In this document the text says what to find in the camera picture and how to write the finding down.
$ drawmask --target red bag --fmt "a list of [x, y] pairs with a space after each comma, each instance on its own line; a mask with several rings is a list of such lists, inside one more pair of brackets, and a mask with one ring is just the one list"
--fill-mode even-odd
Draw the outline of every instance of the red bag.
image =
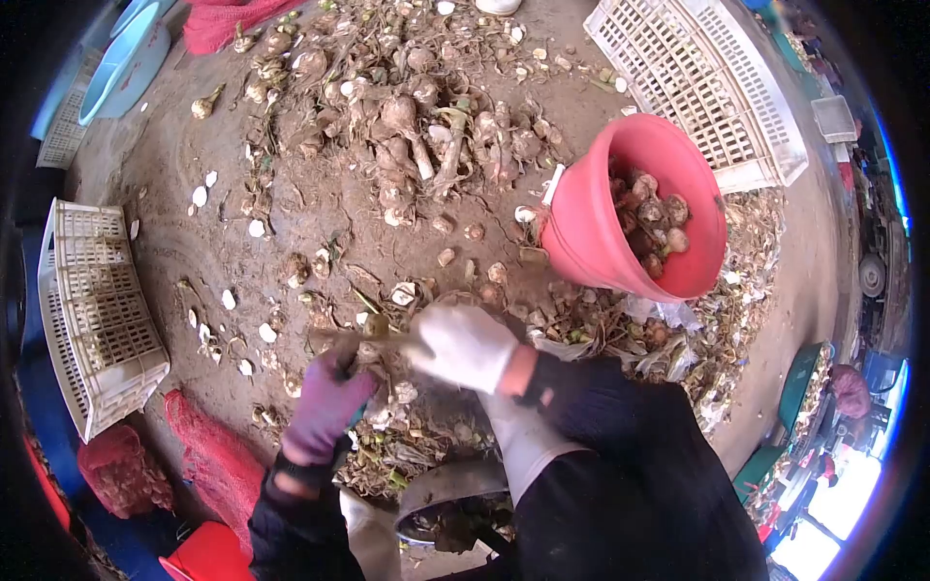
[[184, 479], [239, 537], [252, 559], [248, 520], [259, 501], [265, 469], [245, 443], [217, 420], [191, 405], [179, 390], [165, 396], [168, 426], [186, 446]]
[[298, 6], [300, 0], [188, 0], [191, 14], [184, 23], [184, 43], [194, 55], [217, 52], [235, 36], [235, 23], [243, 30]]
[[106, 429], [77, 450], [77, 467], [100, 503], [128, 519], [156, 506], [174, 509], [174, 491], [165, 473], [129, 426]]

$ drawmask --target wheel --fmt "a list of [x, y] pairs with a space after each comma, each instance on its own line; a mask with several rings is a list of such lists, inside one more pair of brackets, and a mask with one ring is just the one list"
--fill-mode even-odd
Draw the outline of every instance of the wheel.
[[875, 298], [884, 291], [884, 262], [874, 254], [859, 262], [859, 286], [866, 297]]

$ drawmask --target dirt floor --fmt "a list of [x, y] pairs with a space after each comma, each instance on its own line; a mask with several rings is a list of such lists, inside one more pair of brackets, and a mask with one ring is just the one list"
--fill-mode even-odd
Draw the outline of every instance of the dirt floor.
[[[597, 47], [586, 42], [580, 25], [595, 4], [592, 0], [525, 0], [514, 21], [528, 30], [525, 45], [546, 46], [553, 56], [571, 45], [577, 50], [572, 59], [597, 71], [607, 63]], [[317, 13], [315, 3], [305, 10], [307, 18]], [[281, 372], [262, 365], [262, 353], [257, 352], [265, 351], [267, 361], [269, 348], [259, 338], [258, 329], [270, 319], [272, 307], [280, 304], [286, 321], [273, 350], [288, 376], [299, 378], [315, 347], [308, 346], [311, 316], [296, 301], [299, 291], [314, 290], [329, 297], [336, 306], [333, 318], [340, 325], [353, 323], [355, 313], [364, 310], [352, 285], [369, 297], [379, 294], [376, 284], [351, 272], [349, 265], [361, 266], [380, 279], [385, 287], [382, 292], [397, 282], [426, 278], [434, 278], [439, 292], [445, 292], [466, 286], [466, 259], [476, 262], [479, 273], [502, 261], [511, 272], [508, 299], [538, 302], [542, 298], [529, 296], [532, 288], [513, 282], [519, 280], [521, 271], [517, 244], [502, 226], [517, 205], [538, 204], [539, 198], [530, 191], [541, 191], [551, 171], [527, 169], [510, 192], [464, 195], [442, 206], [418, 205], [417, 227], [393, 228], [382, 219], [370, 178], [351, 160], [323, 164], [307, 162], [299, 154], [286, 155], [275, 160], [270, 188], [274, 236], [252, 238], [246, 233], [249, 220], [239, 213], [249, 171], [244, 139], [256, 135], [255, 116], [261, 115], [265, 105], [236, 98], [247, 72], [248, 55], [223, 50], [196, 57], [177, 42], [131, 112], [121, 119], [97, 120], [88, 129], [69, 174], [66, 197], [83, 204], [121, 205], [127, 220], [140, 220], [139, 238], [133, 245], [137, 270], [172, 363], [160, 391], [185, 388], [208, 414], [253, 444], [257, 457], [268, 463], [276, 450], [275, 433], [253, 423], [253, 405], [274, 406], [289, 416], [295, 402], [286, 394]], [[192, 119], [191, 103], [209, 95], [220, 83], [227, 83], [227, 88], [213, 114], [201, 121]], [[586, 151], [608, 121], [621, 115], [623, 106], [632, 104], [631, 99], [608, 94], [576, 73], [563, 73], [542, 84], [530, 80], [517, 85], [515, 79], [488, 69], [473, 76], [471, 84], [494, 101], [509, 102], [513, 110], [531, 95], [542, 105], [546, 118], [562, 129], [568, 148], [576, 155]], [[144, 112], [142, 103], [147, 103]], [[297, 105], [285, 100], [279, 130], [295, 127], [298, 116]], [[189, 217], [192, 192], [210, 171], [218, 173], [218, 181], [206, 205]], [[143, 188], [147, 193], [140, 199]], [[812, 164], [786, 191], [788, 229], [782, 238], [775, 281], [773, 302], [777, 306], [750, 347], [730, 419], [712, 440], [731, 475], [771, 427], [781, 379], [794, 352], [804, 343], [831, 337], [838, 294], [838, 220], [829, 190], [829, 176]], [[222, 215], [230, 218], [226, 222], [220, 221], [224, 199]], [[430, 227], [430, 220], [440, 214], [454, 222], [451, 235]], [[472, 243], [463, 236], [464, 227], [472, 223], [485, 226], [483, 242]], [[329, 278], [311, 278], [304, 289], [289, 289], [281, 271], [288, 254], [312, 257], [334, 238], [339, 238], [343, 252]], [[447, 247], [457, 257], [441, 269], [436, 257]], [[176, 282], [181, 278], [191, 282], [202, 304], [191, 293], [179, 291]], [[235, 310], [225, 310], [220, 304], [227, 288], [234, 288], [238, 298]], [[197, 353], [200, 341], [187, 320], [191, 306], [215, 331], [224, 325], [226, 331], [219, 334], [225, 340], [242, 335], [248, 348], [240, 350], [240, 355], [259, 368], [252, 378], [239, 373], [238, 357], [224, 357], [217, 367]], [[156, 395], [149, 401], [145, 419], [154, 445], [180, 472], [181, 448], [165, 422], [162, 397]], [[437, 574], [431, 567], [423, 568], [427, 570]], [[408, 573], [408, 578], [423, 578], [409, 567]]]

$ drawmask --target white plastic crate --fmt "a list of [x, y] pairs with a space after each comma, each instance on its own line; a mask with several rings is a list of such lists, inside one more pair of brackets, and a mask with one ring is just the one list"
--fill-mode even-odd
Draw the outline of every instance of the white plastic crate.
[[640, 109], [694, 141], [724, 193], [787, 186], [807, 168], [775, 78], [716, 0], [601, 0], [584, 27]]
[[80, 116], [81, 104], [84, 103], [84, 95], [90, 84], [90, 78], [100, 66], [102, 58], [103, 53], [96, 48], [88, 48], [84, 53], [81, 68], [58, 109], [55, 110], [55, 116], [52, 117], [52, 122], [48, 126], [46, 138], [42, 141], [39, 156], [35, 161], [36, 167], [57, 169], [71, 167], [77, 148], [81, 146], [81, 141], [84, 140], [84, 134], [87, 132], [86, 127], [77, 123], [77, 118]]
[[141, 409], [170, 369], [132, 264], [123, 210], [52, 201], [38, 274], [55, 375], [88, 442]]
[[843, 95], [811, 101], [820, 135], [827, 143], [856, 141], [856, 121]]

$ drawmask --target black jacket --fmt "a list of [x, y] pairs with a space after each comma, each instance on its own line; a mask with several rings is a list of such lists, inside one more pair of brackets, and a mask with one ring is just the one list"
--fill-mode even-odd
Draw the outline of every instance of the black jacket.
[[[548, 407], [538, 404], [545, 389]], [[514, 514], [516, 562], [450, 578], [767, 579], [764, 552], [681, 386], [626, 379], [616, 359], [540, 353], [527, 396], [567, 438]], [[363, 579], [339, 495], [295, 500], [265, 486], [249, 521], [264, 579]]]

